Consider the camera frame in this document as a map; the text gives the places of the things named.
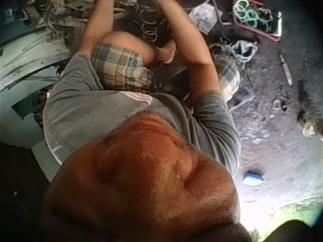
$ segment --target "man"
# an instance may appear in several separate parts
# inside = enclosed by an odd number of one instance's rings
[[[208,47],[175,0],[155,3],[188,68],[194,114],[150,90],[145,66],[171,62],[174,42],[152,48],[112,32],[114,2],[97,0],[43,113],[62,164],[44,199],[44,240],[250,239],[231,177],[240,140]]]

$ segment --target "knee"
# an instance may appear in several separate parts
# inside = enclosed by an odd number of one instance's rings
[[[101,42],[107,44],[124,45],[124,43],[131,41],[132,38],[133,36],[130,33],[123,31],[114,31],[105,35]]]

